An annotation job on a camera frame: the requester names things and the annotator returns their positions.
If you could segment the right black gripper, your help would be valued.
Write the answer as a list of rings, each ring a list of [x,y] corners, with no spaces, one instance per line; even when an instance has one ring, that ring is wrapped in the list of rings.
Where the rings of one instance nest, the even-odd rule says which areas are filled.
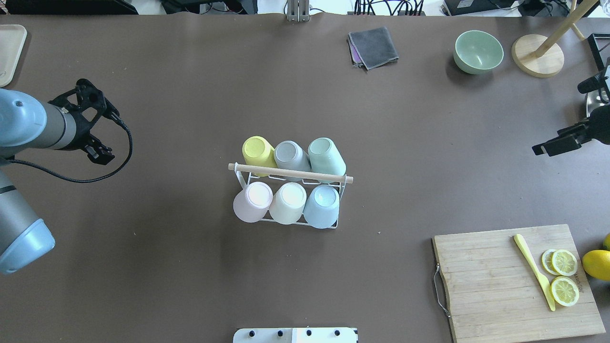
[[[545,143],[532,146],[536,155],[556,156],[577,150],[582,144],[595,139],[604,145],[610,144],[610,105],[604,103],[606,93],[588,93],[586,95],[587,125],[573,125],[558,130],[558,136]]]

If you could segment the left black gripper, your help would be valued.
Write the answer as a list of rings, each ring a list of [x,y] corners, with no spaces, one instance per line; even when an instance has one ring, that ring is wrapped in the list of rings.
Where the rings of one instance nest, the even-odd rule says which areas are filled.
[[[115,159],[112,149],[90,133],[101,117],[112,120],[112,116],[118,114],[100,89],[87,79],[79,79],[73,89],[48,104],[59,110],[65,124],[63,135],[50,149],[83,150],[89,160],[98,165],[107,165]]]

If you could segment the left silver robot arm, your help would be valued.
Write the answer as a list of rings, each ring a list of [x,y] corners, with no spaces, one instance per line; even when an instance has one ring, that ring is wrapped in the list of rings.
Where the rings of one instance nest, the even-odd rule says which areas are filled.
[[[114,158],[111,147],[92,134],[100,119],[117,124],[128,135],[133,154],[133,138],[118,109],[104,93],[86,79],[77,80],[69,91],[49,102],[41,102],[21,91],[2,89],[0,160],[2,169],[23,165],[76,184],[100,182],[116,170],[92,179],[75,179],[39,164],[17,158],[28,149],[82,151],[95,164],[107,165]],[[12,180],[0,174],[0,270],[10,275],[41,258],[55,247],[55,239],[44,220],[32,209]]]

